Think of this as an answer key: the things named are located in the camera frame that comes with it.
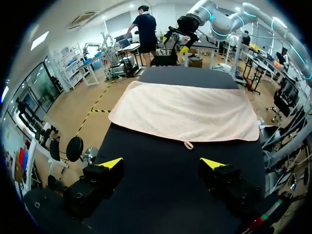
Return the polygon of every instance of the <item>cardboard box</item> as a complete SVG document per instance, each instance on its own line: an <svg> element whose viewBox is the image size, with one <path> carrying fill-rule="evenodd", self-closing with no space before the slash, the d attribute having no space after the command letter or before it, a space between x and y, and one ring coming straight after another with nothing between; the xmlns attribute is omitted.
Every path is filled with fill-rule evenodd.
<svg viewBox="0 0 312 234"><path fill-rule="evenodd" d="M203 67L203 61L189 61L189 66L190 67Z"/></svg>
<svg viewBox="0 0 312 234"><path fill-rule="evenodd" d="M22 183L22 178L23 178L23 173L24 170L22 169L22 167L20 166L19 163L19 156L20 153L16 152L15 154L15 171L14 171L14 180L18 183Z"/></svg>
<svg viewBox="0 0 312 234"><path fill-rule="evenodd" d="M189 54L197 54L198 51L197 49L193 49L193 48L190 48L189 51L188 51Z"/></svg>

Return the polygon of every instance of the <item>computer monitor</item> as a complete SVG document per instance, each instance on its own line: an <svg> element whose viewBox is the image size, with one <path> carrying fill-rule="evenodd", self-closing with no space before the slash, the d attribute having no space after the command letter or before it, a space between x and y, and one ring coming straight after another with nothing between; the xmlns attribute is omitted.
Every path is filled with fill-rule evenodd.
<svg viewBox="0 0 312 234"><path fill-rule="evenodd" d="M121 36L115 37L116 42L119 42L119 41L127 39L127 38L132 38L132 34L130 33L129 36L121 35Z"/></svg>
<svg viewBox="0 0 312 234"><path fill-rule="evenodd" d="M287 49L285 48L285 47L283 47L283 49L282 49L282 56L284 56L285 54L287 54Z"/></svg>
<svg viewBox="0 0 312 234"><path fill-rule="evenodd" d="M120 40L118 43L122 49L130 45L130 42L128 41L128 39Z"/></svg>
<svg viewBox="0 0 312 234"><path fill-rule="evenodd" d="M115 37L115 39L116 39L116 42L119 42L119 41L125 39L125 35L121 35L121 36Z"/></svg>

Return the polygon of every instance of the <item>black tabletop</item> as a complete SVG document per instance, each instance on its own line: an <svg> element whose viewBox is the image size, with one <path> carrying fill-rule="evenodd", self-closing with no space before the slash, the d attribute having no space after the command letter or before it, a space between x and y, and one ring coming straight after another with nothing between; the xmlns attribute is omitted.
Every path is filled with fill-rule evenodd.
<svg viewBox="0 0 312 234"><path fill-rule="evenodd" d="M193 67L151 67L140 81L235 89L230 75ZM230 234L240 221L224 203L211 197L198 177L201 157L232 163L264 193L265 172L260 142L232 140L183 143L111 124L96 159L124 158L124 178L85 223L106 234Z"/></svg>
<svg viewBox="0 0 312 234"><path fill-rule="evenodd" d="M187 41L180 40L177 45L186 45ZM217 46L215 46L213 43L207 41L206 38L201 38L200 42L195 42L192 47L202 47L202 48L208 48L208 49L219 49Z"/></svg>

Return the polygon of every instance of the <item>towel loop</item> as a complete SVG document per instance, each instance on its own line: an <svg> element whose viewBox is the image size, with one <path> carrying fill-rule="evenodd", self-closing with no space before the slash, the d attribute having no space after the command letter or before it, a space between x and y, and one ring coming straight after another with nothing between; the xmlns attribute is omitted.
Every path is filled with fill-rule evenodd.
<svg viewBox="0 0 312 234"><path fill-rule="evenodd" d="M189 150L192 150L194 148L194 146L189 141L184 141L184 145Z"/></svg>

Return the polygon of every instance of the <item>ceiling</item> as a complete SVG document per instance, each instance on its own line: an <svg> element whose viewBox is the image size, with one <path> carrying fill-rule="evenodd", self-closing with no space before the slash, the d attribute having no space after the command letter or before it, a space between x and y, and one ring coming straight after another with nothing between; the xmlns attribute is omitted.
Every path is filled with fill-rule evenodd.
<svg viewBox="0 0 312 234"><path fill-rule="evenodd" d="M10 90L19 84L19 80L23 79L27 72L30 72L34 63L39 63L39 59L46 54L47 45L55 38L62 37L65 33L70 33L67 26L73 21L75 17L83 12L97 10L98 16L91 20L84 27L89 27L100 22L103 22L102 17L105 16L106 20L115 17L119 14L130 10L136 10L138 6L142 4L156 5L160 3L175 3L175 4L194 4L197 0L147 0L145 3L143 0L58 0L52 5L37 22L30 26L29 30L24 36L24 41L20 47L19 53L15 59L10 73ZM267 0L246 0L257 7L261 8L269 15L281 17L281 14L272 7ZM224 9L231 11L235 10L235 7L241 5L243 0L215 0L215 3ZM49 31L46 40L30 51L32 41Z"/></svg>

